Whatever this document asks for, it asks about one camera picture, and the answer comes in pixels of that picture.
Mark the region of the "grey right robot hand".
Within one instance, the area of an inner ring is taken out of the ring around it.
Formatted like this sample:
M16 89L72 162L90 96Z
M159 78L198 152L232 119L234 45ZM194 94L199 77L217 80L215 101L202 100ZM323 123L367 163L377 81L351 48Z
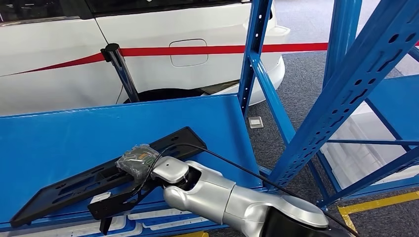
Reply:
M148 170L159 153L148 144L134 146L116 161L116 167L131 175L136 182L146 179Z

